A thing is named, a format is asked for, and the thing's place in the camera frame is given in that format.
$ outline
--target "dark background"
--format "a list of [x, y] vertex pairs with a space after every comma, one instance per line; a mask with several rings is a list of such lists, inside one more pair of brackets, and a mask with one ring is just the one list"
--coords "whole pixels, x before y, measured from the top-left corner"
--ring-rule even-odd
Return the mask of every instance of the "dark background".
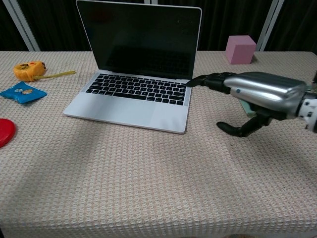
[[[144, 3], [143, 0], [121, 0]], [[89, 51], [75, 0], [18, 0], [41, 51]], [[229, 35], [250, 35], [257, 42], [272, 0], [158, 0], [159, 4], [203, 10], [199, 50], [224, 51]], [[317, 54], [317, 0], [285, 0], [266, 51]], [[27, 51], [0, 1], [0, 50]]]

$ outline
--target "laptop screen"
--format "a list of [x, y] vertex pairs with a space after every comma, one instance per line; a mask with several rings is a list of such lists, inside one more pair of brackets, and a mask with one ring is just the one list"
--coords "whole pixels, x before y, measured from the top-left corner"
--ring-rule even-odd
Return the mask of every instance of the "laptop screen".
[[192, 79], [199, 8], [78, 0], [99, 69]]

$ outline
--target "pink foam block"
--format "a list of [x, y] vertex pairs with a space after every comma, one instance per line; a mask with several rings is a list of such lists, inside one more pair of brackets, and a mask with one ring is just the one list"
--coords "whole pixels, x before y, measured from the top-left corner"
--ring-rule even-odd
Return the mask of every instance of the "pink foam block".
[[257, 44], [250, 36], [229, 36], [226, 56], [230, 64], [251, 63]]

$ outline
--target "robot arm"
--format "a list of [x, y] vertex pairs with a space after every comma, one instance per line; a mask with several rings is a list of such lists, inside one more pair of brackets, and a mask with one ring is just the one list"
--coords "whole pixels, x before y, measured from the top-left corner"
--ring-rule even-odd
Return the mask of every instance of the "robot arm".
[[272, 119], [305, 120], [306, 129], [317, 133], [317, 94], [308, 93], [306, 83], [263, 72], [213, 73], [201, 75], [188, 87], [206, 86], [246, 101], [256, 116], [241, 127], [225, 122], [217, 126], [226, 133], [244, 137], [270, 124]]

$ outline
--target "red frisbee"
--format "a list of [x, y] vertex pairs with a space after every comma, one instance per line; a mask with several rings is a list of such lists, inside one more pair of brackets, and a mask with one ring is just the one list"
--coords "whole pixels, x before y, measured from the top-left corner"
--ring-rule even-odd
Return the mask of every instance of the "red frisbee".
[[8, 119], [0, 119], [0, 147], [8, 143], [15, 134], [15, 125]]

